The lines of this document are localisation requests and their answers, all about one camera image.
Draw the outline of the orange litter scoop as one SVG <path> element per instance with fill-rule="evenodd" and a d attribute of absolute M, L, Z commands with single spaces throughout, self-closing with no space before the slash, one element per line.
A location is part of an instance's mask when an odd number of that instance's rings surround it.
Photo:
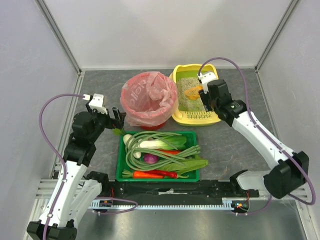
<path fill-rule="evenodd" d="M 203 90 L 201 85 L 192 87 L 190 89 L 185 90 L 184 95 L 190 100 L 197 100 L 200 98 L 199 91 Z"/>

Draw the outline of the yellow litter box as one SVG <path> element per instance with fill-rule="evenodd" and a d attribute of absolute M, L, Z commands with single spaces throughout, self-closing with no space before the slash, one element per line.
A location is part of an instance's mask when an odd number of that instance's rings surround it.
<path fill-rule="evenodd" d="M 199 63 L 177 65 L 169 78 L 177 85 L 177 80 L 181 78 L 198 78 L 200 68 L 201 65 Z M 179 107 L 172 115 L 172 118 L 180 125 L 193 127 L 208 126 L 220 121 L 218 116 L 212 111 L 180 111 Z"/>

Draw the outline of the pink plastic bin liner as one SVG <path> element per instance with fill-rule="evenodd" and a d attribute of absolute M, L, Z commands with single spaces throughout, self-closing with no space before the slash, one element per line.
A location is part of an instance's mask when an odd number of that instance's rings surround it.
<path fill-rule="evenodd" d="M 178 109 L 177 85 L 159 71 L 142 72 L 122 86 L 120 103 L 130 126 L 157 126 Z"/>

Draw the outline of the red trash bin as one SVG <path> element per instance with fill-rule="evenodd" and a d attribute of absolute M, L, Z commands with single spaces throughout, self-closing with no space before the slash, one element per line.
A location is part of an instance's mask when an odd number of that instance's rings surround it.
<path fill-rule="evenodd" d="M 156 131 L 156 130 L 162 128 L 164 125 L 165 125 L 165 122 L 163 122 L 159 125 L 155 125 L 155 126 L 141 126 L 140 128 L 145 131 Z"/>

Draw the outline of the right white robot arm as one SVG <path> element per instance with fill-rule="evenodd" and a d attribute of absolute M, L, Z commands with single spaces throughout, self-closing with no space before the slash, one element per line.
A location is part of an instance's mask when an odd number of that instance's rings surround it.
<path fill-rule="evenodd" d="M 244 136 L 261 154 L 268 171 L 243 170 L 235 175 L 243 190 L 266 190 L 281 199 L 304 185 L 307 180 L 301 171 L 308 171 L 309 158 L 303 152 L 296 153 L 272 135 L 247 109 L 244 101 L 233 100 L 223 79 L 201 80 L 199 91 L 206 111 L 213 111 L 219 119 Z"/>

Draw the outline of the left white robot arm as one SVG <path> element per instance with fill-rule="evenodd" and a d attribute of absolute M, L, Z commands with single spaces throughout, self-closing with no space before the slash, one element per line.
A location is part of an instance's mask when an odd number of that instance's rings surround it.
<path fill-rule="evenodd" d="M 106 173 L 85 172 L 96 151 L 95 142 L 106 129 L 122 129 L 126 113 L 113 107 L 114 117 L 96 109 L 73 118 L 72 132 L 62 158 L 62 170 L 47 207 L 27 233 L 33 240 L 74 240 L 78 225 L 92 201 L 109 191 Z"/>

